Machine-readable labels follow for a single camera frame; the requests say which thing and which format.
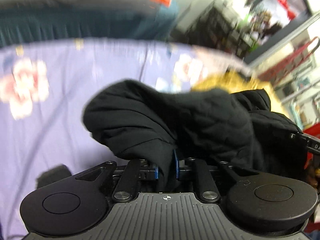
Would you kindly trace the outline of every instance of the black cloth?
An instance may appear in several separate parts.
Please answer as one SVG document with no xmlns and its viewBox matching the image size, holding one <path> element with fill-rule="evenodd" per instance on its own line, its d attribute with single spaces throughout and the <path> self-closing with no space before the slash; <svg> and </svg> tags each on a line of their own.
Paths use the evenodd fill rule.
<svg viewBox="0 0 320 240">
<path fill-rule="evenodd" d="M 127 80 L 94 97 L 83 122 L 92 137 L 115 156 L 157 164 L 159 190 L 166 189 L 173 175 L 177 148 L 185 157 L 216 155 L 244 168 L 297 178 L 303 172 L 306 152 L 278 134 L 301 130 L 270 109 L 265 90 L 165 94 Z"/>
<path fill-rule="evenodd" d="M 71 171 L 66 165 L 59 165 L 45 171 L 37 179 L 37 189 L 72 176 Z"/>
</svg>

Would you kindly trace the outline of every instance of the floral pattern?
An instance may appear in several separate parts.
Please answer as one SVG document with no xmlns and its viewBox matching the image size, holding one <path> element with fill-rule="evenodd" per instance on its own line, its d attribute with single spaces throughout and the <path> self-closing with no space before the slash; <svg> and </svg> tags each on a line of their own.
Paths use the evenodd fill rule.
<svg viewBox="0 0 320 240">
<path fill-rule="evenodd" d="M 190 82 L 191 86 L 205 79 L 208 69 L 201 60 L 192 58 L 188 54 L 181 54 L 174 66 L 174 73 L 183 82 Z"/>
<path fill-rule="evenodd" d="M 43 61 L 21 59 L 13 66 L 12 74 L 0 79 L 0 101 L 10 104 L 16 120 L 31 115 L 33 102 L 45 101 L 48 96 L 47 67 Z"/>
</svg>

